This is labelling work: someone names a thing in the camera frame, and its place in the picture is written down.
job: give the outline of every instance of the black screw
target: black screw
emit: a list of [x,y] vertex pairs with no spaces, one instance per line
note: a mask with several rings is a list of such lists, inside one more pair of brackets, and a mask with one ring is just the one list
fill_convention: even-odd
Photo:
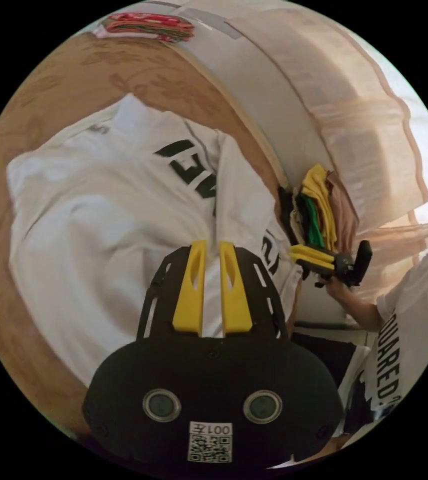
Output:
[[109,435],[108,428],[103,423],[100,423],[97,426],[96,430],[97,430],[97,433],[101,435],[101,437],[107,437]]
[[316,437],[321,440],[325,438],[329,432],[330,428],[327,425],[324,425],[317,431]]
[[206,356],[208,359],[215,360],[221,356],[221,352],[217,350],[217,348],[212,348],[211,350],[207,351]]

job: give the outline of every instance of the yellow shirt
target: yellow shirt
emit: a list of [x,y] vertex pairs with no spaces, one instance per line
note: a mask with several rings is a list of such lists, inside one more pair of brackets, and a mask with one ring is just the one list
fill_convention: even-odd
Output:
[[322,238],[325,248],[336,252],[336,221],[334,220],[331,204],[329,203],[329,192],[326,187],[328,173],[324,168],[316,164],[306,174],[302,181],[302,193],[307,197],[316,200],[322,214]]

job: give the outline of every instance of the human hand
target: human hand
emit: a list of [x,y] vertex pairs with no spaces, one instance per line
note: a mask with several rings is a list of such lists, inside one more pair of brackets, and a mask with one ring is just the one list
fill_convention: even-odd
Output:
[[332,276],[329,280],[325,280],[319,277],[318,282],[325,285],[327,294],[334,300],[341,300],[342,297],[349,290],[347,286],[342,283],[338,278]]

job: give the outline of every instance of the qr code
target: qr code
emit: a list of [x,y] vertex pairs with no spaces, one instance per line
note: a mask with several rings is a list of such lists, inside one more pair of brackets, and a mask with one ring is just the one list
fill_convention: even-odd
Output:
[[191,462],[229,463],[232,461],[232,437],[219,435],[190,435]]

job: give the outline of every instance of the white t-shirt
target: white t-shirt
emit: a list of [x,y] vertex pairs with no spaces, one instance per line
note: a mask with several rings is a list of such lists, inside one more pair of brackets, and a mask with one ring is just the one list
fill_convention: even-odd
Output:
[[377,309],[384,325],[360,378],[374,419],[403,399],[428,365],[428,254],[377,299]]
[[10,268],[37,328],[86,386],[133,342],[164,257],[205,240],[203,331],[222,336],[220,241],[262,258],[291,314],[301,269],[236,141],[128,94],[7,167]]

